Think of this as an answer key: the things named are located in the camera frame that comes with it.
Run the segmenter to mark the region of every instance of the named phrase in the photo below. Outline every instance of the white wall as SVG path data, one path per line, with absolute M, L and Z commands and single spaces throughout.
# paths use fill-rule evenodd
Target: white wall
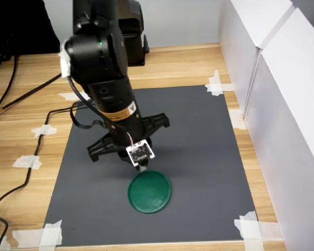
M 44 0 L 62 42 L 72 35 L 72 0 Z M 150 47 L 217 43 L 220 0 L 140 0 Z
M 43 0 L 54 32 L 59 41 L 72 36 L 72 0 Z

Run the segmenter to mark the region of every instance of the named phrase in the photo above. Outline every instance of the small white circuit board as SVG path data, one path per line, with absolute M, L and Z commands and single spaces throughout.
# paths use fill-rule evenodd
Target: small white circuit board
M 127 147 L 126 150 L 133 166 L 138 166 L 139 162 L 145 159 L 155 158 L 155 155 L 146 140 L 141 140 L 133 146 Z

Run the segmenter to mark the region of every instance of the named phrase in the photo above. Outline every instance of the black equipment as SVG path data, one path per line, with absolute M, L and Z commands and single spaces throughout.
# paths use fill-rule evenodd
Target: black equipment
M 117 0 L 119 26 L 125 40 L 128 65 L 145 65 L 145 54 L 149 53 L 147 37 L 141 35 L 144 31 L 142 8 L 135 0 Z
M 100 155 L 117 152 L 123 161 L 131 163 L 126 147 L 143 139 L 151 146 L 150 136 L 162 126 L 169 127 L 169 119 L 164 113 L 141 117 L 127 75 L 116 1 L 74 1 L 73 11 L 77 17 L 73 20 L 74 35 L 65 44 L 71 76 L 95 102 L 98 111 L 90 108 L 104 119 L 109 131 L 87 148 L 88 153 L 95 162 Z M 71 77 L 69 81 L 75 89 Z M 140 163 L 147 164 L 147 159 Z

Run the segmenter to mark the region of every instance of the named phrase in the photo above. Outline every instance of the white panel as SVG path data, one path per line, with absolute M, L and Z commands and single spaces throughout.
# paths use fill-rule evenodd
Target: white panel
M 262 56 L 246 124 L 287 250 L 314 250 L 314 157 Z
M 241 111 L 259 49 L 255 47 L 230 0 L 221 3 L 220 46 Z
M 262 54 L 314 155 L 314 29 L 299 9 Z
M 257 47 L 292 6 L 290 0 L 231 1 Z

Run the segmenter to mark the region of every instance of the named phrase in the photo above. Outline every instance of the green plastic lid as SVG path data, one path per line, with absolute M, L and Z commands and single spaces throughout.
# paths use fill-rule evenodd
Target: green plastic lid
M 171 196 L 171 184 L 161 173 L 146 170 L 136 175 L 128 188 L 130 204 L 141 213 L 162 210 Z

